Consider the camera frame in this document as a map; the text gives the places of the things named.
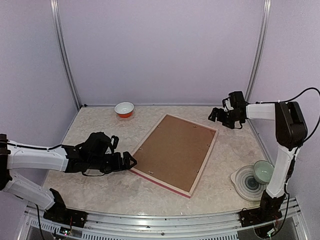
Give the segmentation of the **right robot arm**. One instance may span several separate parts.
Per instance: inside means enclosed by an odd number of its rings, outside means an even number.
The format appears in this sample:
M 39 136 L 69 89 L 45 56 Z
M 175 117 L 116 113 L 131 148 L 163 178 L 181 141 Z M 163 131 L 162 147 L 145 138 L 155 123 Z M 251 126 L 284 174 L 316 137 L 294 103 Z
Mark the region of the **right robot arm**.
M 208 120 L 221 122 L 234 129 L 235 124 L 246 120 L 269 120 L 275 122 L 275 138 L 278 144 L 274 171 L 263 192 L 256 218 L 266 222 L 279 211 L 284 201 L 286 187 L 294 170 L 295 159 L 307 139 L 308 129 L 298 102 L 293 99 L 275 102 L 248 103 L 242 91 L 229 93 L 222 100 L 222 107 L 212 109 Z

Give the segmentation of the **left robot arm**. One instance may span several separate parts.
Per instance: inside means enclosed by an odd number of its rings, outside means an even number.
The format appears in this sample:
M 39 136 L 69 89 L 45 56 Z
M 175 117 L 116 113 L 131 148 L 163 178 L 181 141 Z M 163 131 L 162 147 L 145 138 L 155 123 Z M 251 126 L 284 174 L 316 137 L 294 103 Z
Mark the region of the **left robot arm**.
M 86 141 L 77 145 L 59 144 L 37 146 L 8 140 L 0 135 L 0 189 L 44 210 L 44 218 L 55 222 L 73 221 L 84 218 L 86 212 L 71 210 L 61 194 L 53 188 L 44 188 L 22 175 L 31 172 L 56 171 L 66 174 L 97 170 L 102 176 L 130 170 L 137 165 L 132 155 L 117 152 L 119 138 L 109 137 L 103 132 L 93 132 Z

